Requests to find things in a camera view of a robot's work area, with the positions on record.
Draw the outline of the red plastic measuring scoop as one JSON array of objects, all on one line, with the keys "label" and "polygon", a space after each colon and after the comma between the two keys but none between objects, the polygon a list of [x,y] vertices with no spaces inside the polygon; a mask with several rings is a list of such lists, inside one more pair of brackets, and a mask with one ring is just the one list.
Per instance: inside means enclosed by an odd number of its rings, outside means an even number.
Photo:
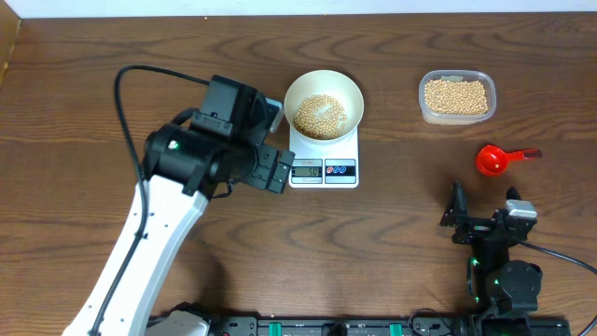
[{"label": "red plastic measuring scoop", "polygon": [[512,152],[505,152],[495,145],[484,146],[475,158],[478,171],[486,176],[498,176],[503,174],[509,164],[514,161],[532,161],[543,157],[539,149],[524,149]]}]

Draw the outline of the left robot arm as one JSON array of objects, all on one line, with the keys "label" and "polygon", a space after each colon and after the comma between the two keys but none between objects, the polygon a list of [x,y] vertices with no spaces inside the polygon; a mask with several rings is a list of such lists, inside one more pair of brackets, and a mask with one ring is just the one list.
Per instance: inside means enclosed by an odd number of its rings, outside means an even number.
[{"label": "left robot arm", "polygon": [[146,139],[134,156],[138,183],[122,232],[67,335],[206,335],[209,322],[188,311],[152,320],[151,309],[174,258],[216,189],[244,183],[280,194],[294,153],[265,139],[283,105],[253,87],[214,76],[201,107],[190,107]]}]

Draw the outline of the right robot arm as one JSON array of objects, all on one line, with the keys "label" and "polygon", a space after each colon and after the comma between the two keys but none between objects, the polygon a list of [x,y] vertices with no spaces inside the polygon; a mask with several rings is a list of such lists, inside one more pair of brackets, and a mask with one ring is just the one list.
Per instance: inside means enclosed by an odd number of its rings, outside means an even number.
[{"label": "right robot arm", "polygon": [[439,222],[453,227],[451,240],[469,245],[467,290],[477,308],[454,323],[456,335],[530,335],[529,314],[538,309],[543,277],[539,266],[512,259],[509,249],[521,244],[537,223],[534,206],[515,188],[507,191],[505,206],[490,218],[469,215],[460,182],[451,186],[447,207]]}]

